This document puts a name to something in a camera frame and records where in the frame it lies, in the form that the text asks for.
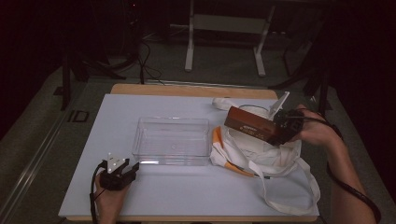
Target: transparent plastic box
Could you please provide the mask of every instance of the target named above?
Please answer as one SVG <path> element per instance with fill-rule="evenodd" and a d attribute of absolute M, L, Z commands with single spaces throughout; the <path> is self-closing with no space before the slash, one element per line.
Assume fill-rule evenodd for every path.
<path fill-rule="evenodd" d="M 147 164 L 208 165 L 208 119 L 140 118 L 134 158 Z"/>

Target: bag handle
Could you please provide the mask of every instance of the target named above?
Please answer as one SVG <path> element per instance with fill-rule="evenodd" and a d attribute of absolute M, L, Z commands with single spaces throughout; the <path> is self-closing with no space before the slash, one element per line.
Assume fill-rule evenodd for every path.
<path fill-rule="evenodd" d="M 272 208 L 274 208 L 275 210 L 282 212 L 282 213 L 286 213 L 286 214 L 292 214 L 295 216 L 300 216 L 300 215 L 306 215 L 306 214 L 310 214 L 312 212 L 314 212 L 315 209 L 315 205 L 317 204 L 317 202 L 320 199 L 320 190 L 319 190 L 319 186 L 318 186 L 318 182 L 317 180 L 314 178 L 314 176 L 311 174 L 311 168 L 310 166 L 302 159 L 302 158 L 298 158 L 296 159 L 297 164 L 300 165 L 300 167 L 303 169 L 305 176 L 308 180 L 309 186 L 311 188 L 312 191 L 312 205 L 309 206 L 308 208 L 303 208 L 303 207 L 298 207 L 298 206 L 290 206 L 290 205 L 286 205 L 286 204 L 282 204 L 282 203 L 275 203 L 270 201 L 267 196 L 267 190 L 265 189 L 265 181 L 264 181 L 264 175 L 262 173 L 262 170 L 260 169 L 260 167 L 253 161 L 249 161 L 248 163 L 248 167 L 253 170 L 262 180 L 262 185 L 263 185 L 263 190 L 262 190 L 262 197 L 264 198 L 265 202 L 271 206 Z"/>

